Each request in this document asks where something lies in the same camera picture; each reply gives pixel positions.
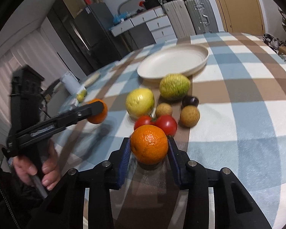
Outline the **person's left hand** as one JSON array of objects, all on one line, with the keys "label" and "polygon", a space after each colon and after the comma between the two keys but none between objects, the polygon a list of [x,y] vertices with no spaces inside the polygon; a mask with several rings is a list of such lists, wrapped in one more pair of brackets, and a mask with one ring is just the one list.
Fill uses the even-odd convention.
[{"label": "person's left hand", "polygon": [[[51,191],[59,182],[61,174],[58,166],[58,154],[55,150],[54,143],[51,139],[48,143],[49,157],[42,166],[42,172],[44,173],[42,185]],[[14,157],[12,165],[20,180],[27,185],[32,185],[30,177],[36,175],[38,172],[35,165],[25,156]]]}]

